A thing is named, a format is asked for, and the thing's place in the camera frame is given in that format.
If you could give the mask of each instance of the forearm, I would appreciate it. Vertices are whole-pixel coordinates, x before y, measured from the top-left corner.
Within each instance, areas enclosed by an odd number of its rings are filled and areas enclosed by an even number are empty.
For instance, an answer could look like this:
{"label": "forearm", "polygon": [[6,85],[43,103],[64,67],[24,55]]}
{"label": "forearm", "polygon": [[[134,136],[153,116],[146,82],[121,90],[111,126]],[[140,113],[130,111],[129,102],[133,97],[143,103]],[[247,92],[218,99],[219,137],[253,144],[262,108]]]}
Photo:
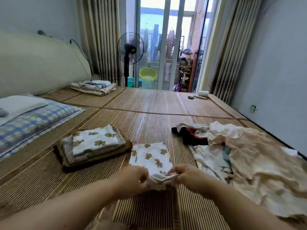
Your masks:
{"label": "forearm", "polygon": [[13,215],[0,222],[0,229],[84,229],[105,205],[113,201],[113,191],[109,180],[91,183]]}
{"label": "forearm", "polygon": [[212,200],[231,229],[293,230],[264,207],[256,205],[225,183],[213,183]]}

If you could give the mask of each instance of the power cord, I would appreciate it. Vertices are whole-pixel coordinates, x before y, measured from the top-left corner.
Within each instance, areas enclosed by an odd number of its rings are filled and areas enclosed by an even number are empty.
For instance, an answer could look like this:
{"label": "power cord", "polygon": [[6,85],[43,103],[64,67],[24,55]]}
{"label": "power cord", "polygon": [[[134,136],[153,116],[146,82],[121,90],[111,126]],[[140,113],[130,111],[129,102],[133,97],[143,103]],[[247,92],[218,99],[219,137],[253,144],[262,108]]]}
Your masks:
{"label": "power cord", "polygon": [[[82,51],[81,48],[79,47],[78,43],[77,43],[74,39],[71,39],[71,40],[69,41],[69,43],[72,44],[72,41],[74,41],[74,42],[76,43],[76,45],[78,46],[78,48],[79,48],[79,50],[81,51],[82,55],[83,55],[84,58],[88,61],[88,59],[87,59],[86,56],[84,55],[83,51]],[[106,78],[106,77],[102,76],[101,73],[99,73],[99,76],[100,76],[101,79],[103,78],[103,79],[105,79],[105,80],[111,80],[110,82],[112,82],[112,81],[118,81],[118,80],[119,80],[119,79],[109,79],[109,78]]]}

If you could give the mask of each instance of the hand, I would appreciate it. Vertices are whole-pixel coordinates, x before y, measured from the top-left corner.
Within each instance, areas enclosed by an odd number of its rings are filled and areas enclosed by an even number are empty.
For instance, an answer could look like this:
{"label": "hand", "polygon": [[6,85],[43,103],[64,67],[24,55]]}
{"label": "hand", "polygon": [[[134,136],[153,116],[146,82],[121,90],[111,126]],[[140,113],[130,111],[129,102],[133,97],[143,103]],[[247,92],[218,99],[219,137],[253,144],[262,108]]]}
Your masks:
{"label": "hand", "polygon": [[108,180],[112,183],[114,198],[128,199],[149,190],[144,182],[148,178],[148,170],[140,166],[125,166]]}
{"label": "hand", "polygon": [[177,184],[183,184],[194,193],[201,194],[204,198],[212,199],[214,185],[218,182],[216,179],[206,175],[195,166],[181,164],[175,165],[168,174],[177,172],[180,175],[176,178]]}

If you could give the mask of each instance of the brick wall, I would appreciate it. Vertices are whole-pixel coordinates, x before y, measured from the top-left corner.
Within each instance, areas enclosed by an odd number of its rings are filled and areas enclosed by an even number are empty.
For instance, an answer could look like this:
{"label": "brick wall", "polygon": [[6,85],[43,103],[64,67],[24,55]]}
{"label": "brick wall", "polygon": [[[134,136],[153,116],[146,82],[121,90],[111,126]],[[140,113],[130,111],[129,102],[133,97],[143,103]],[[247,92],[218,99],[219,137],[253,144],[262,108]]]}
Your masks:
{"label": "brick wall", "polygon": [[197,2],[196,17],[195,17],[193,36],[192,36],[192,46],[191,46],[191,49],[193,51],[197,51],[199,47],[201,30],[203,28],[203,21],[205,17],[205,11],[204,11],[205,1],[206,0],[198,0]]}

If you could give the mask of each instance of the wall outlet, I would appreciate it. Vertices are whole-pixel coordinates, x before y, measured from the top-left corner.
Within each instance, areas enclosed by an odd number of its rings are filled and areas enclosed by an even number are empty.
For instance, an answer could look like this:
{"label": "wall outlet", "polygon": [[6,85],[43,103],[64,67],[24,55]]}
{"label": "wall outlet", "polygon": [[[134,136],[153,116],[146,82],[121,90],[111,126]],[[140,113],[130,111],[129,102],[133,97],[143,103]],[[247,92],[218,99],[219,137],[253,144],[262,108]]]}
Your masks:
{"label": "wall outlet", "polygon": [[249,107],[249,110],[250,110],[250,112],[254,113],[257,109],[256,109],[256,106],[255,106],[255,105],[251,105],[251,106]]}

